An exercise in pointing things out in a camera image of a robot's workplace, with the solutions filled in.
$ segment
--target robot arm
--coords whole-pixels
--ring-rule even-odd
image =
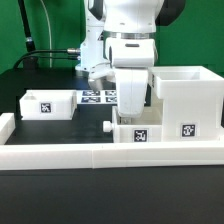
[[[92,8],[96,2],[91,1]],[[167,13],[169,3],[178,6],[177,11],[171,10],[175,13]],[[107,38],[104,40],[104,50],[111,63],[105,75],[113,73],[115,76],[120,117],[131,119],[141,116],[149,68],[157,60],[151,34],[156,32],[156,21],[160,25],[174,21],[179,11],[183,10],[183,3],[185,0],[104,0],[104,4],[101,1],[100,7],[105,7],[106,12],[104,33]],[[164,16],[158,20],[160,13],[168,15],[165,16],[168,21],[164,20]],[[99,78],[98,74],[94,71],[90,73],[90,78]]]

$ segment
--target white block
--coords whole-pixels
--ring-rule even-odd
[[[28,90],[20,99],[23,120],[71,120],[76,108],[75,90]]]
[[[15,130],[13,113],[4,113],[0,116],[0,145],[4,145]]]

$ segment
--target white box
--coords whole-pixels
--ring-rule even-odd
[[[76,108],[75,90],[28,90],[20,99],[23,120],[71,120]]]

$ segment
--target black table surface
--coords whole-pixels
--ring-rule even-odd
[[[69,69],[6,71],[0,112],[16,113],[17,126],[7,144],[112,142],[102,132],[111,105],[80,105],[72,121],[20,119],[27,89],[88,88]],[[0,171],[0,223],[223,224],[224,166]]]

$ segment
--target white robot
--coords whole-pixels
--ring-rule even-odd
[[[95,38],[91,39],[90,36],[94,35],[89,34],[91,23],[87,22],[84,44],[89,41],[88,46],[94,46],[94,49],[83,48],[82,44],[81,54],[88,58],[88,63],[91,62],[84,70],[89,71],[89,84],[93,90],[103,88],[102,78],[116,83],[117,107],[113,108],[112,123],[104,122],[105,132],[113,130],[114,142],[133,142],[139,139],[143,142],[217,139],[221,130],[221,125],[217,124],[221,119],[223,79],[212,73],[206,76],[209,71],[199,67],[154,68],[158,56],[152,34],[156,32],[156,25],[169,25],[173,22],[183,11],[185,0],[89,0],[85,1],[85,5],[87,21],[94,16],[100,20],[96,22],[94,19],[95,26],[98,27],[99,23],[101,26],[95,32]],[[90,43],[101,35],[102,30],[104,45],[102,42],[99,45],[98,41]],[[84,50],[90,50],[92,56],[86,55]],[[219,82],[214,88],[210,86],[214,93],[210,92],[209,95],[215,96],[210,99],[212,107],[216,108],[213,111],[210,110],[211,105],[202,104],[205,99],[199,97],[203,91],[205,94],[208,92],[208,86],[201,85],[195,93],[191,90],[192,86],[198,86],[198,81],[204,82],[205,78],[211,85],[215,80]],[[169,87],[171,81],[175,84],[173,88]],[[145,111],[148,84],[153,89],[154,107]],[[186,96],[181,92],[185,85]],[[189,92],[199,98],[188,99],[192,95]],[[180,93],[187,102],[183,106],[184,98],[176,99]],[[214,119],[206,121],[203,120],[205,116],[198,115],[205,111],[210,111],[207,116]],[[147,120],[150,116],[157,118]]]

